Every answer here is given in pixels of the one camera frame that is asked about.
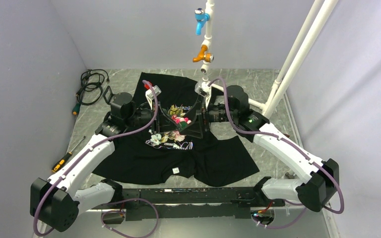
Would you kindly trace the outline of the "black floral print t-shirt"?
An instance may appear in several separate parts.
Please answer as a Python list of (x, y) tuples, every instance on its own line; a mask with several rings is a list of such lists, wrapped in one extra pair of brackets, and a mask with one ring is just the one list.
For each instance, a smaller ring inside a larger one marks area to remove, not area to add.
[[(142, 72), (132, 98), (140, 107), (147, 107), (145, 81), (161, 89), (158, 101), (174, 119), (197, 100), (194, 80)], [(115, 151), (94, 169), (95, 175), (139, 185), (162, 184), (171, 176), (192, 177), (208, 186), (221, 187), (259, 172), (238, 136), (219, 140), (211, 132), (195, 138), (177, 131), (151, 134), (140, 126), (129, 130), (132, 135), (114, 139)]]

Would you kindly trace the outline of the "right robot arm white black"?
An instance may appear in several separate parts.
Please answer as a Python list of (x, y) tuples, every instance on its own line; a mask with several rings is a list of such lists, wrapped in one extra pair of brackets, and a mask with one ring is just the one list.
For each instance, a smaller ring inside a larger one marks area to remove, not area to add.
[(261, 113), (250, 108), (249, 97), (242, 87), (228, 86), (223, 90), (225, 103), (209, 105), (211, 86), (195, 86), (198, 94), (192, 108), (195, 118), (190, 125), (205, 129), (211, 122), (229, 122), (237, 134), (265, 148), (296, 174), (294, 179), (262, 178), (254, 186), (254, 201), (265, 206), (273, 200), (289, 201), (319, 212), (326, 209), (341, 214), (345, 203), (339, 186), (339, 165), (307, 152), (288, 139)]

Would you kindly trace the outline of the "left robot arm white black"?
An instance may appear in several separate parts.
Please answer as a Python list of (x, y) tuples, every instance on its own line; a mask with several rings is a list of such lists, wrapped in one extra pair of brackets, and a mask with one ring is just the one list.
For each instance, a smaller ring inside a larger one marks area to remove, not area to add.
[(123, 201), (120, 184), (106, 180), (97, 185), (81, 190), (81, 183), (95, 168), (115, 151), (114, 139), (136, 134), (154, 123), (160, 114), (156, 87), (150, 87), (145, 94), (151, 104), (153, 116), (142, 127), (124, 133), (105, 136), (98, 132), (91, 136), (86, 146), (73, 157), (65, 167), (48, 179), (36, 179), (30, 188), (30, 214), (33, 216), (33, 231), (39, 237), (49, 232), (41, 232), (38, 222), (50, 226), (50, 231), (66, 231), (83, 212), (99, 205), (106, 204), (117, 208)]

